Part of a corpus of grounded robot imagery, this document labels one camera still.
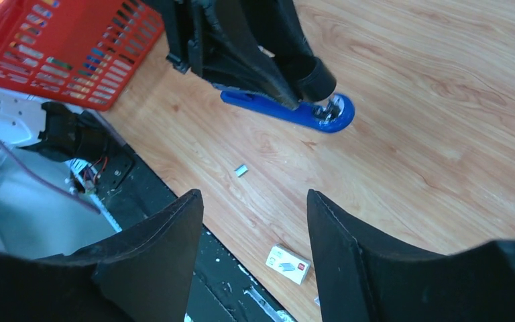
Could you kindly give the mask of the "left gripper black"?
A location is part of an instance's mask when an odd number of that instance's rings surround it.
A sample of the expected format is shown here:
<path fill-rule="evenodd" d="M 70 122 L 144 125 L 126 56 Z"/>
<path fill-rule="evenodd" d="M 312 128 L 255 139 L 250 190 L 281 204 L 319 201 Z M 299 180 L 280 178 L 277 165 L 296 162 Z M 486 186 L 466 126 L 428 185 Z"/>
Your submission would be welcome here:
<path fill-rule="evenodd" d="M 293 1 L 146 1 L 162 16 L 167 61 L 215 87 L 269 99 L 288 110 L 302 101 L 290 64 L 302 58 Z"/>

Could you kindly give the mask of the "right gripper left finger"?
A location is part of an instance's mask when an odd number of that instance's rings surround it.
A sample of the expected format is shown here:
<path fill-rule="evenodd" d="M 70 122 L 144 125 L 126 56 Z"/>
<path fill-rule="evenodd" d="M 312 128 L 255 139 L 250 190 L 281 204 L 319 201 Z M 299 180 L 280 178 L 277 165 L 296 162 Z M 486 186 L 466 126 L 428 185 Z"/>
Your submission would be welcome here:
<path fill-rule="evenodd" d="M 203 211 L 192 189 L 69 256 L 0 252 L 0 321 L 182 321 Z"/>

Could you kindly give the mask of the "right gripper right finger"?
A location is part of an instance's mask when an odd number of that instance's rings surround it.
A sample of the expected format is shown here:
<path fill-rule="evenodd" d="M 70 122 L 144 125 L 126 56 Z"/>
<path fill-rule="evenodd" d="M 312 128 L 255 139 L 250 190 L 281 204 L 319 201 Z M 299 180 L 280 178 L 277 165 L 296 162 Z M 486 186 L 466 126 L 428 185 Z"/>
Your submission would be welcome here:
<path fill-rule="evenodd" d="M 316 190 L 306 210 L 323 321 L 515 321 L 515 240 L 442 255 Z"/>

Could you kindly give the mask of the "strip of metal staples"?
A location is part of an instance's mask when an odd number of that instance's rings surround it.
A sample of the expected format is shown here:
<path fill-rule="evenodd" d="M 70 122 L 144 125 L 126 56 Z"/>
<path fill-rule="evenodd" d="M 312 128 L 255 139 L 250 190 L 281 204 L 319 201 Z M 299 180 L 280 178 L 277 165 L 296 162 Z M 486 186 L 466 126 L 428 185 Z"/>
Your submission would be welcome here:
<path fill-rule="evenodd" d="M 240 166 L 238 166 L 235 170 L 234 170 L 234 173 L 236 175 L 237 178 L 241 178 L 244 174 L 246 174 L 247 172 L 249 171 L 249 168 L 245 165 L 245 164 L 242 164 Z"/>

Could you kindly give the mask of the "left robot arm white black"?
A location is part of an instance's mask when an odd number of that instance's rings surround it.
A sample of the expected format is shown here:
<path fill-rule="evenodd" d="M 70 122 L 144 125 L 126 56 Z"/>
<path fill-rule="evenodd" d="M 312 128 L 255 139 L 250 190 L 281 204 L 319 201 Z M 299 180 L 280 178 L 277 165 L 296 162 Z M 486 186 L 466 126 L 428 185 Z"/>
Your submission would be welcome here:
<path fill-rule="evenodd" d="M 289 110 L 313 58 L 293 1 L 0 1 L 0 141 L 63 162 L 113 141 L 69 105 L 106 111 L 160 36 L 171 65 Z"/>

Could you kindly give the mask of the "blue black stapler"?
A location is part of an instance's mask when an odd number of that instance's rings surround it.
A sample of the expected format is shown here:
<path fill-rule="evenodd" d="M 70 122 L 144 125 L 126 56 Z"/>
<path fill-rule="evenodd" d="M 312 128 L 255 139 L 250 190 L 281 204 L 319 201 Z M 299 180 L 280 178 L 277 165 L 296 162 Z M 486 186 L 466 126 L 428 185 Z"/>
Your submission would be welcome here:
<path fill-rule="evenodd" d="M 336 133 L 355 117 L 352 100 L 336 92 L 337 80 L 314 54 L 293 1 L 242 1 L 258 49 L 279 69 L 296 95 L 296 107 L 264 93 L 220 86 L 225 103 L 325 133 Z"/>

